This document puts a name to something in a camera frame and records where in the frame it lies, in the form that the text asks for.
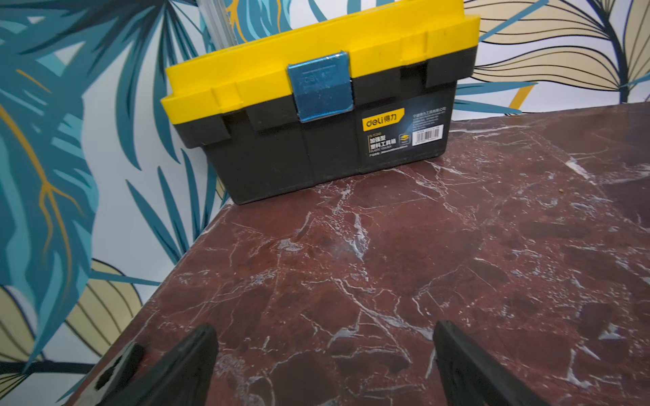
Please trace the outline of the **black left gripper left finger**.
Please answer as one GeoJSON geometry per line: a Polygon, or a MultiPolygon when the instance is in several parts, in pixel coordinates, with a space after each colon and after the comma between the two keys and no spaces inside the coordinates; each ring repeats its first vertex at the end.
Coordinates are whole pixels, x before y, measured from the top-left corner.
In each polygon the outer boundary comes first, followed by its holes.
{"type": "Polygon", "coordinates": [[[144,348],[135,344],[101,375],[98,387],[108,392],[101,405],[204,405],[218,355],[218,335],[201,324],[165,354],[150,370],[133,379],[144,348]]]}

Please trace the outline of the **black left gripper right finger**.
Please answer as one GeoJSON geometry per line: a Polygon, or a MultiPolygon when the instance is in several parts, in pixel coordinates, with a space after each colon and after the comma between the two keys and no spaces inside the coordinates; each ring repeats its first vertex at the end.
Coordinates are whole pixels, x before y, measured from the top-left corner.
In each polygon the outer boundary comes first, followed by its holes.
{"type": "Polygon", "coordinates": [[[448,405],[546,405],[452,321],[440,320],[433,332],[436,364],[448,405]]]}

